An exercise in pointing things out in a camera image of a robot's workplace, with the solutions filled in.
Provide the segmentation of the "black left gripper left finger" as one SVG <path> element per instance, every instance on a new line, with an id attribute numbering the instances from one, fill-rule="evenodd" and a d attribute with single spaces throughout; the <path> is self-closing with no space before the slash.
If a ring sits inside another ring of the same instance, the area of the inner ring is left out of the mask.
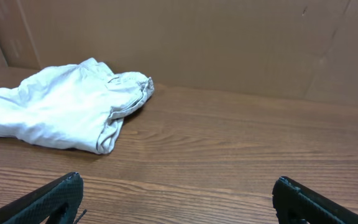
<path id="1" fill-rule="evenodd" d="M 70 172 L 0 208 L 3 224 L 72 224 L 83 215 L 78 208 L 83 199 L 83 179 Z"/>

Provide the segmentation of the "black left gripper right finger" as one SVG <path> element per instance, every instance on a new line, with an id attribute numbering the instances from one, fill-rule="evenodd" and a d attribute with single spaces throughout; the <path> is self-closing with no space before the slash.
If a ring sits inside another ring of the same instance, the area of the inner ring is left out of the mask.
<path id="1" fill-rule="evenodd" d="M 358 224 L 358 214 L 285 176 L 273 187 L 272 203 L 279 224 Z"/>

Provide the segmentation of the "folded beige shorts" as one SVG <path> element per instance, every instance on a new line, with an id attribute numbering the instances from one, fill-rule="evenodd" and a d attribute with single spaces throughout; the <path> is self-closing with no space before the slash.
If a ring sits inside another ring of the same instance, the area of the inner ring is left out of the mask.
<path id="1" fill-rule="evenodd" d="M 94 58 L 47 67 L 15 88 L 0 88 L 0 137 L 109 154 L 124 118 L 153 93 L 150 77 L 114 73 Z"/>

